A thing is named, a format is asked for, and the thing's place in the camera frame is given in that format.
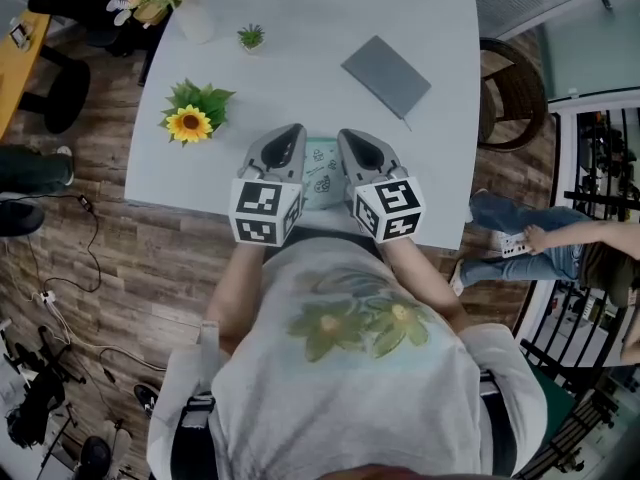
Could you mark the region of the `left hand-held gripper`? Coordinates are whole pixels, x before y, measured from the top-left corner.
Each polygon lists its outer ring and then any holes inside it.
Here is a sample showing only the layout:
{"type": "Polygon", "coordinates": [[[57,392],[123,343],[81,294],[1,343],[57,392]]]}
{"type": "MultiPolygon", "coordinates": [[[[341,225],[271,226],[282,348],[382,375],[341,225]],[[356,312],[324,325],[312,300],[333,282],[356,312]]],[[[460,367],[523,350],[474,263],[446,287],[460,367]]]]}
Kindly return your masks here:
{"type": "Polygon", "coordinates": [[[307,132],[273,129],[248,149],[232,180],[229,220],[239,243],[281,247],[302,213],[307,132]]]}

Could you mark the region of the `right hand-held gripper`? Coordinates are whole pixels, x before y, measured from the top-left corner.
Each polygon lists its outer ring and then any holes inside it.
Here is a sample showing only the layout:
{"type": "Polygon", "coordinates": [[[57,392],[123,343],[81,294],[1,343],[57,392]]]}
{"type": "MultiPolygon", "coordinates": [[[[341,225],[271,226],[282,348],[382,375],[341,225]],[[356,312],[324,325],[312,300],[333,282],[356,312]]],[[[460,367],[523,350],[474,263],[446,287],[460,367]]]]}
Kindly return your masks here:
{"type": "Polygon", "coordinates": [[[338,133],[345,175],[352,186],[351,215],[377,244],[412,237],[424,216],[418,180],[408,174],[393,148],[361,130],[338,133]]]}

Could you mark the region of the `mint green pouch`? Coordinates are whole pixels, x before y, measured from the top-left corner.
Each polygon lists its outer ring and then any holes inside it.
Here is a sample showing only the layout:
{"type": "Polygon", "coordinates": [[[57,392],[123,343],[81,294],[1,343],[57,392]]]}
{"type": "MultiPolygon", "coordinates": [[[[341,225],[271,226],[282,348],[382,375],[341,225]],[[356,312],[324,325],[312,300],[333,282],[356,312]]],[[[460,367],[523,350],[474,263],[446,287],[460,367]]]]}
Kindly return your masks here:
{"type": "Polygon", "coordinates": [[[308,137],[303,168],[304,211],[320,211],[345,202],[346,177],[336,138],[308,137]]]}

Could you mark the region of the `person's right forearm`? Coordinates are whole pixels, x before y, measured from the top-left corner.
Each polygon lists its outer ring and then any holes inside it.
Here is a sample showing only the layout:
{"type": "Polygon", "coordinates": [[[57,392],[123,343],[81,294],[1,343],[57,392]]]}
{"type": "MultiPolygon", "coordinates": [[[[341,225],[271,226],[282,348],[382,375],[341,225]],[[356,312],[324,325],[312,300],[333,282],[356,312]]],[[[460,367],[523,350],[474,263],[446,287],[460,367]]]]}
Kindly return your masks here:
{"type": "Polygon", "coordinates": [[[386,242],[380,249],[398,282],[414,298],[439,313],[456,334],[471,326],[459,297],[410,238],[386,242]]]}

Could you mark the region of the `person's left forearm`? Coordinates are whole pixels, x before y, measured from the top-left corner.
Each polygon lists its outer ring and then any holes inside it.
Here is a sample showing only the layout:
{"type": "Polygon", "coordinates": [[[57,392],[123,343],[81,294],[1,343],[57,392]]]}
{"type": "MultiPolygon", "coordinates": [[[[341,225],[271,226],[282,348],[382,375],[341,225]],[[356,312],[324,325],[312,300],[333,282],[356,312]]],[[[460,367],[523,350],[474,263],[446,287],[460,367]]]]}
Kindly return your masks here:
{"type": "Polygon", "coordinates": [[[266,247],[239,243],[217,283],[203,322],[214,324],[221,349],[232,355],[251,331],[261,305],[266,247]]]}

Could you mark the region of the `person's black trousers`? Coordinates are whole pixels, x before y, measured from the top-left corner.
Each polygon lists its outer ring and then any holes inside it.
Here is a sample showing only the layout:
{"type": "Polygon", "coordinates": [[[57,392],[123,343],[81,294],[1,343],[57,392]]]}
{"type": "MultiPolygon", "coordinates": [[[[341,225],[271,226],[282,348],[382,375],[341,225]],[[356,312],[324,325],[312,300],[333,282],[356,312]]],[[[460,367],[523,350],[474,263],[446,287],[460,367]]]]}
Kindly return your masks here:
{"type": "Polygon", "coordinates": [[[285,268],[306,270],[354,269],[356,272],[387,272],[371,238],[346,232],[295,227],[282,248],[269,253],[263,263],[268,272],[285,268]]]}

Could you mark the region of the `grey notebook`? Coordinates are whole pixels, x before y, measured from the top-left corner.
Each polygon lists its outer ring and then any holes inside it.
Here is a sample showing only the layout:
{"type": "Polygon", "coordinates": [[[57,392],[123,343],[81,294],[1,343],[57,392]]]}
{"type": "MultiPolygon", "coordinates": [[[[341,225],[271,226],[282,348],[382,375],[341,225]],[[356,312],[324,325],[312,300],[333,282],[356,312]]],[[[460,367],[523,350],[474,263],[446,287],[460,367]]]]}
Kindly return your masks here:
{"type": "Polygon", "coordinates": [[[409,130],[406,116],[431,89],[430,82],[378,35],[341,63],[409,130]]]}

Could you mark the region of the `potted artificial sunflower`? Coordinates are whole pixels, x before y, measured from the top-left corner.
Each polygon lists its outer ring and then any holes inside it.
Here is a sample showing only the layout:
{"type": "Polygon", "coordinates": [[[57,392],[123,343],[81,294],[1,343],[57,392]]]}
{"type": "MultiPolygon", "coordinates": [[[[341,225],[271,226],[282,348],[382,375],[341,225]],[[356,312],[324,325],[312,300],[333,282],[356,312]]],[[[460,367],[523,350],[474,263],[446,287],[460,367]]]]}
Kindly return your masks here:
{"type": "Polygon", "coordinates": [[[211,84],[198,86],[185,79],[171,88],[166,100],[170,106],[162,110],[160,126],[169,133],[170,142],[182,146],[210,140],[227,122],[227,104],[234,91],[214,88],[211,84]]]}

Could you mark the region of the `small potted green succulent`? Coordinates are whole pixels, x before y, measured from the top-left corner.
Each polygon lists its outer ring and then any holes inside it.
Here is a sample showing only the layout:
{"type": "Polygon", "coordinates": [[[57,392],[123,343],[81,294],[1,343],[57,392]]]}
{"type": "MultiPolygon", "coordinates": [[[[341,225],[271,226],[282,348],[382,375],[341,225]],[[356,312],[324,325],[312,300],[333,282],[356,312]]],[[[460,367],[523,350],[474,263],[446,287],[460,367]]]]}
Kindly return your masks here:
{"type": "Polygon", "coordinates": [[[247,53],[252,53],[263,43],[265,32],[261,25],[249,24],[237,31],[240,45],[247,53]]]}

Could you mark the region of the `white vase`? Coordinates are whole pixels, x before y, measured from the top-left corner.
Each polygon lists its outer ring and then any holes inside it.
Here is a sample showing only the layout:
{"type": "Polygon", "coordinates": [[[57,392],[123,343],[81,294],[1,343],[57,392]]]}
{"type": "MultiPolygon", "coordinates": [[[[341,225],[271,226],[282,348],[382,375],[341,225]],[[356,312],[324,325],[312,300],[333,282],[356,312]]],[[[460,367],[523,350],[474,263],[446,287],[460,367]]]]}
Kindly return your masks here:
{"type": "Polygon", "coordinates": [[[208,12],[206,0],[182,0],[173,11],[173,16],[191,42],[205,44],[213,38],[215,24],[208,12]]]}

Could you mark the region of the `white keypad device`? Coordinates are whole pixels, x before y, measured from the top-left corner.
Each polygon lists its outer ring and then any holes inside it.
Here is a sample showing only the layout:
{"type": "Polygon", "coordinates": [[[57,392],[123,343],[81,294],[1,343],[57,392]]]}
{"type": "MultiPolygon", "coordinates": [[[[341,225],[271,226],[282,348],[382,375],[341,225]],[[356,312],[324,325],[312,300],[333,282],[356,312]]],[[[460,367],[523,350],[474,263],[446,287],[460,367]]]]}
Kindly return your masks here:
{"type": "Polygon", "coordinates": [[[516,234],[498,232],[497,237],[499,239],[501,257],[504,259],[529,254],[532,251],[524,232],[516,234]]]}

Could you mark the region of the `brown wicker chair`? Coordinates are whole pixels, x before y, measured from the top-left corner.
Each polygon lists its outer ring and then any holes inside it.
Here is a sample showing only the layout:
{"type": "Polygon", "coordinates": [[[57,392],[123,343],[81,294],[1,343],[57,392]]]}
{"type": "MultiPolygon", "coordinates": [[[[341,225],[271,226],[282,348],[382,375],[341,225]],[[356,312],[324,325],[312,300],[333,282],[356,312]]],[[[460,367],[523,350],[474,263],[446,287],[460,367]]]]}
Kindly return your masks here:
{"type": "Polygon", "coordinates": [[[480,82],[480,112],[477,146],[498,153],[523,149],[542,129],[548,113],[542,77],[534,64],[508,43],[487,37],[479,40],[480,50],[501,56],[510,62],[480,82]],[[497,123],[528,120],[524,131],[516,138],[491,143],[497,123]]]}

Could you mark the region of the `black metal railing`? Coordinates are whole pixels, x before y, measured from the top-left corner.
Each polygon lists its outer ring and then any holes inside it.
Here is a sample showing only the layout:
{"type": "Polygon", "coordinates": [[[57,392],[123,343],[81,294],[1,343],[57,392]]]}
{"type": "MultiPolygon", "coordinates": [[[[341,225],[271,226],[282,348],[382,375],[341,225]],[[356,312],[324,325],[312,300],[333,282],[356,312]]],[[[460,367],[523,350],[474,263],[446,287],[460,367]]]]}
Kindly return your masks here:
{"type": "Polygon", "coordinates": [[[618,308],[630,308],[640,297],[640,223],[626,217],[628,205],[640,210],[640,110],[628,125],[631,111],[609,112],[601,121],[579,119],[582,136],[593,139],[593,170],[574,192],[574,210],[554,207],[542,212],[552,220],[531,222],[524,228],[534,259],[559,253],[568,267],[559,267],[553,279],[577,280],[605,292],[618,308]]]}

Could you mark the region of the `person's white flower-print shirt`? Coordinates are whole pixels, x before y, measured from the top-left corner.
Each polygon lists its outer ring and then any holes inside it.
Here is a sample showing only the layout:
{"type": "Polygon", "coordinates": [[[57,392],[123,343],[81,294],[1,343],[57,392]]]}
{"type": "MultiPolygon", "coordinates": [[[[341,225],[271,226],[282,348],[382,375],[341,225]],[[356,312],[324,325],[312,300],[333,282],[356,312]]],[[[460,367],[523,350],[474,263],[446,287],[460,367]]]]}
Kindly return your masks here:
{"type": "Polygon", "coordinates": [[[507,480],[537,452],[547,403],[507,327],[456,334],[391,268],[262,270],[232,355],[204,322],[171,355],[153,480],[507,480]]]}

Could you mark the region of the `yellow table with black base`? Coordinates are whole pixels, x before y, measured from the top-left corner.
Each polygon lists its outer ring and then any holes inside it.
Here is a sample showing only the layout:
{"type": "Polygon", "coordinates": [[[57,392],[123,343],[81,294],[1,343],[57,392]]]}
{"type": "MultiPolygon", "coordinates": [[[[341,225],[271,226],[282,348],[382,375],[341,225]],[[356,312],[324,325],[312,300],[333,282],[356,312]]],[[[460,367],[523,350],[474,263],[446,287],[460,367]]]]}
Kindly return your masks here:
{"type": "Polygon", "coordinates": [[[18,23],[29,27],[29,46],[18,48],[10,35],[0,41],[0,138],[18,110],[42,115],[46,129],[59,134],[71,127],[84,106],[91,81],[89,66],[45,44],[50,22],[50,15],[26,10],[18,23]],[[26,90],[40,58],[60,68],[46,96],[26,90]]]}

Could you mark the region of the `black sneaker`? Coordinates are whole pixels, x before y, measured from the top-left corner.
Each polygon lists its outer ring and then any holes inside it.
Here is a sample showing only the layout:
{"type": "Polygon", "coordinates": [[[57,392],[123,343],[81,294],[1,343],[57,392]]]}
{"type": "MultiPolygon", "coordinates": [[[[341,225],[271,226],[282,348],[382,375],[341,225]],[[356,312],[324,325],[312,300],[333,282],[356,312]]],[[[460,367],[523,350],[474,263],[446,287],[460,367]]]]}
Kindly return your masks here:
{"type": "Polygon", "coordinates": [[[151,418],[158,399],[156,390],[147,384],[138,383],[134,385],[133,392],[145,415],[151,418]]]}

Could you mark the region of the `green seat cushion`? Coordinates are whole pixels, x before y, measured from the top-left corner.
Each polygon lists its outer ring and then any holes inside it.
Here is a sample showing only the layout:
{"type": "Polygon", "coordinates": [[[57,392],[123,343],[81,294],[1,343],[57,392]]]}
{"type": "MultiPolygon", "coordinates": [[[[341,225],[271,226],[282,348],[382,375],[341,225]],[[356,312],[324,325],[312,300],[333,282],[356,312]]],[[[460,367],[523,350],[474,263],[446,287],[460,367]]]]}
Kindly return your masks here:
{"type": "Polygon", "coordinates": [[[549,367],[538,367],[528,360],[536,380],[543,390],[547,403],[547,424],[541,445],[534,456],[539,455],[575,406],[575,397],[551,379],[549,367]]]}

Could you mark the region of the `black tripod equipment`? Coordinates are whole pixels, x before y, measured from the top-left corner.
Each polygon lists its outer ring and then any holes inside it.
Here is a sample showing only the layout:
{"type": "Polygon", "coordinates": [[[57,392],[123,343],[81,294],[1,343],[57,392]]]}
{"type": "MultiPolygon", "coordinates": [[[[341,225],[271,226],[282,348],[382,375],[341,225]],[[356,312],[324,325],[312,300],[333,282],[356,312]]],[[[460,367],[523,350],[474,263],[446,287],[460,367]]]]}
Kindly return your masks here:
{"type": "Polygon", "coordinates": [[[35,377],[27,381],[24,400],[11,409],[6,417],[9,437],[21,448],[44,443],[49,414],[65,401],[64,384],[71,381],[86,383],[84,377],[75,376],[60,363],[64,353],[71,351],[72,345],[66,344],[54,354],[45,337],[47,331],[46,326],[38,328],[42,342],[38,352],[29,351],[21,343],[16,343],[13,355],[3,354],[4,360],[18,375],[27,371],[35,373],[35,377]]]}

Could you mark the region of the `black slatted bench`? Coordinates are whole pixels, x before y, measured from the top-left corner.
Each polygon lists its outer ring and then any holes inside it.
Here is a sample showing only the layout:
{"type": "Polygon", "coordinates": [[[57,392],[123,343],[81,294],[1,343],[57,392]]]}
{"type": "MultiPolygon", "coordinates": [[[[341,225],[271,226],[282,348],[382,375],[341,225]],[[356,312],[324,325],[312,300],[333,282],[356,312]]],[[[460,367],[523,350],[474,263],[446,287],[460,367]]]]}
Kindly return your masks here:
{"type": "Polygon", "coordinates": [[[517,478],[540,480],[548,470],[565,459],[599,423],[610,423],[618,408],[618,404],[605,394],[594,392],[589,399],[576,406],[517,478]]]}

